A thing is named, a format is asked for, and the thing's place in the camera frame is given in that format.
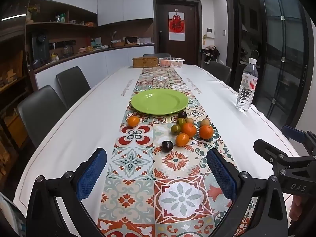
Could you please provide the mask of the right hand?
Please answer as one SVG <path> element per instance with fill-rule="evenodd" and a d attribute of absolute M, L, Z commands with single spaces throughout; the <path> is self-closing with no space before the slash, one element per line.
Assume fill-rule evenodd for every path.
<path fill-rule="evenodd" d="M 309 197 L 302 197 L 302 196 L 296 196 L 296 195 L 292 196 L 292 203 L 291 203 L 291 208 L 289 212 L 291 223 L 299 219 L 300 215 L 303 212 L 303 207 L 308 200 L 309 200 Z"/>

